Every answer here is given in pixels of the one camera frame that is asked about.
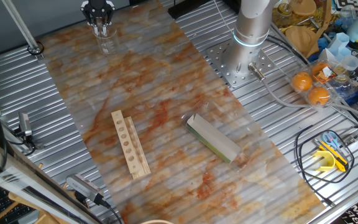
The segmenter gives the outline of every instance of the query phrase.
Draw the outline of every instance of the metal plate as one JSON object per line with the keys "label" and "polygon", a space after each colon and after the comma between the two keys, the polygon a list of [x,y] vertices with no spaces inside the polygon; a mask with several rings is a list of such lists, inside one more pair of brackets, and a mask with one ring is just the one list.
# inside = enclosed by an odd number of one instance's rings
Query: metal plate
{"label": "metal plate", "polygon": [[[208,57],[212,60],[211,64],[213,69],[217,69],[221,72],[221,78],[225,80],[226,84],[231,88],[238,88],[242,85],[245,85],[249,80],[255,78],[253,73],[250,75],[237,75],[230,74],[227,68],[222,64],[222,54],[227,46],[230,44],[230,40],[222,42],[218,45],[215,45],[209,48],[206,52]],[[261,72],[267,73],[274,69],[273,62],[266,56],[263,50],[259,53],[259,70]]]}

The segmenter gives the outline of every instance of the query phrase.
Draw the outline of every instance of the metal grating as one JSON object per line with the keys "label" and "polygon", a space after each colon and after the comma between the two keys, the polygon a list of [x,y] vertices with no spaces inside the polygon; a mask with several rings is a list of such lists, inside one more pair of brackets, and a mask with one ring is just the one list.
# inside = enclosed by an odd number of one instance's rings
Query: metal grating
{"label": "metal grating", "polygon": [[[161,0],[161,3],[165,7],[173,6],[172,0]],[[229,27],[234,28],[237,15],[222,1],[217,1],[217,4]],[[231,38],[213,1],[177,19],[177,24],[210,64],[212,61],[206,55],[206,49]],[[279,46],[266,41],[263,51],[286,72],[297,67],[294,56]],[[302,101],[278,69],[269,72],[267,80],[281,99]],[[355,130],[345,116],[334,110],[318,113],[308,108],[287,108],[277,104],[256,79],[248,80],[244,86],[233,89],[233,93],[296,169],[293,141],[299,130],[314,125],[301,141],[323,129],[331,128],[343,135]],[[25,47],[0,55],[0,106],[2,119],[12,129],[18,126],[17,112],[29,112],[34,138],[45,145],[44,150],[36,151],[30,159],[36,164],[43,163],[42,169],[49,176],[63,185],[68,174],[78,172],[102,187],[108,202],[112,203],[45,64],[38,63],[35,57],[26,52]],[[312,148],[312,145],[305,145],[304,151],[311,151]],[[344,182],[328,185],[311,180],[316,189],[335,203],[348,197],[353,188],[358,188],[358,143],[353,145],[352,151],[356,157],[355,168]],[[313,161],[306,156],[305,163],[305,166],[310,166]],[[327,172],[325,175],[337,178],[340,173]],[[93,203],[90,205],[91,211],[100,219],[114,219],[110,211]],[[33,223],[36,217],[37,214],[33,213],[21,220],[21,223]]]}

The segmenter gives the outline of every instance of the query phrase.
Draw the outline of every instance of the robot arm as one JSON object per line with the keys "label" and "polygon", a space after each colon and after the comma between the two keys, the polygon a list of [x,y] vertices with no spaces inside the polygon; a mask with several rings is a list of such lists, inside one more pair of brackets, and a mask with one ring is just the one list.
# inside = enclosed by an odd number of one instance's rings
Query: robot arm
{"label": "robot arm", "polygon": [[241,12],[246,18],[254,19],[265,11],[269,3],[270,0],[242,0]]}
{"label": "robot arm", "polygon": [[97,18],[102,20],[102,34],[107,35],[107,26],[111,25],[111,18],[116,8],[111,1],[107,0],[89,0],[84,1],[81,5],[81,11],[84,14],[88,25],[94,27],[94,33],[98,36]]}

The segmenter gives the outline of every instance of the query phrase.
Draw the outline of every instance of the metal rod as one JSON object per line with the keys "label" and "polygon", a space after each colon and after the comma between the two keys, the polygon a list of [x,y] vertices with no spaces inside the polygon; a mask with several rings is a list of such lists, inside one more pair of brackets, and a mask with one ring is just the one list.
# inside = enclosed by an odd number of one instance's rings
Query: metal rod
{"label": "metal rod", "polygon": [[15,21],[20,32],[22,32],[22,35],[25,38],[25,41],[27,41],[27,43],[29,44],[29,46],[30,46],[29,50],[35,54],[39,53],[40,48],[39,48],[37,42],[35,41],[34,37],[31,35],[29,29],[25,25],[25,23],[24,23],[22,17],[20,16],[19,12],[17,11],[15,5],[13,5],[12,0],[2,0],[2,2],[4,3],[7,11],[9,12],[9,14],[12,16],[13,20]]}

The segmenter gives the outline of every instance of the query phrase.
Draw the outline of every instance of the clear plastic bag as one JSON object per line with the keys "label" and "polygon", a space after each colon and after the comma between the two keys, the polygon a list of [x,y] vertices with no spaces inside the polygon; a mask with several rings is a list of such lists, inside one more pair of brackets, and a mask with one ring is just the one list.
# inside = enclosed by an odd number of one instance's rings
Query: clear plastic bag
{"label": "clear plastic bag", "polygon": [[191,134],[236,171],[252,160],[265,138],[248,113],[226,110],[213,101],[200,101],[181,120]]}

